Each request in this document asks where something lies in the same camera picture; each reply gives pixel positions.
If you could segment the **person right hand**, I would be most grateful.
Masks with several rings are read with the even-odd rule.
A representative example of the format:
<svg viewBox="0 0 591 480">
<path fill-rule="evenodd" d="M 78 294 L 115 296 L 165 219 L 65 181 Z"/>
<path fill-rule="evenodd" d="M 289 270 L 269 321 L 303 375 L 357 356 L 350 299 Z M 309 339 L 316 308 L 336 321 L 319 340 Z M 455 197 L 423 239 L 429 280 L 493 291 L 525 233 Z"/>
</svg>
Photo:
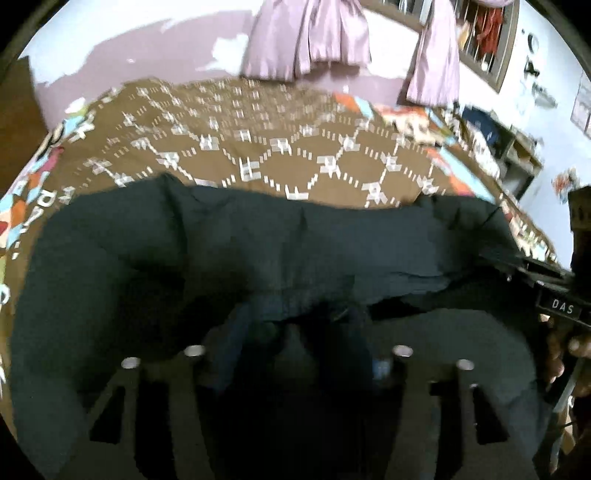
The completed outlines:
<svg viewBox="0 0 591 480">
<path fill-rule="evenodd" d="M 579 359 L 583 366 L 575 381 L 572 395 L 582 398 L 590 394 L 590 329 L 564 318 L 540 315 L 547 334 L 548 386 L 563 377 L 569 377 Z"/>
</svg>

